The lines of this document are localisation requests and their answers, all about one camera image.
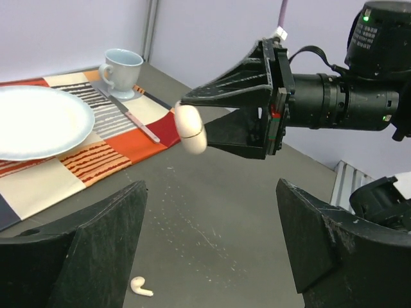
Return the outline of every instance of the plate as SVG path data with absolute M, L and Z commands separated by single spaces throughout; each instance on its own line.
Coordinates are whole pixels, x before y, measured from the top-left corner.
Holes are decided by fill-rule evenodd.
M 0 87 L 0 160 L 52 157 L 82 143 L 94 126 L 82 99 L 47 87 Z

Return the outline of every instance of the orange placemat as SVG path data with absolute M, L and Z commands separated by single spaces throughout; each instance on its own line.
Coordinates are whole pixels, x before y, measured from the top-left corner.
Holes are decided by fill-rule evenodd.
M 154 144 L 95 90 L 99 84 L 97 71 L 0 84 L 40 85 L 69 92 L 89 104 L 96 117 L 92 133 L 68 153 L 27 162 L 0 160 L 0 230 L 179 142 L 173 109 L 167 104 L 138 86 L 134 98 L 122 101 L 160 138 L 161 143 Z

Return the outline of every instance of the cup handle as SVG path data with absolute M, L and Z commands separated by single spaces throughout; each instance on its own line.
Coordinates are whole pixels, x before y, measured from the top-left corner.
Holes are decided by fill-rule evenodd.
M 100 67 L 98 68 L 98 74 L 100 75 L 100 78 L 111 87 L 111 89 L 114 89 L 114 82 L 111 80 L 108 80 L 105 77 L 105 72 L 108 72 L 108 74 L 110 75 L 113 72 L 113 66 L 103 63 L 100 65 Z

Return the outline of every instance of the table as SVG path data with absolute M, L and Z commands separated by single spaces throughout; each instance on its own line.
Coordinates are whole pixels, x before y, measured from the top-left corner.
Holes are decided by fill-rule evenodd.
M 189 90 L 150 65 L 144 65 L 139 84 L 167 103 Z M 200 108 L 204 121 L 227 112 Z M 287 145 L 266 160 L 245 160 L 212 148 L 192 156 L 179 144 L 0 237 L 61 218 L 145 180 L 148 203 L 130 278 L 143 276 L 154 296 L 143 298 L 128 290 L 124 308 L 303 307 L 293 284 L 275 187 L 279 178 L 286 178 L 329 201 L 335 176 Z

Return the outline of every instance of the knife handle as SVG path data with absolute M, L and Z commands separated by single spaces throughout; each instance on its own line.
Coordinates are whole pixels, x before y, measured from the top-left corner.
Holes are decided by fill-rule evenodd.
M 132 115 L 130 112 L 126 112 L 126 116 L 140 128 L 143 133 L 145 133 L 154 143 L 160 143 L 160 138 L 158 138 L 147 126 L 145 126 L 138 118 Z

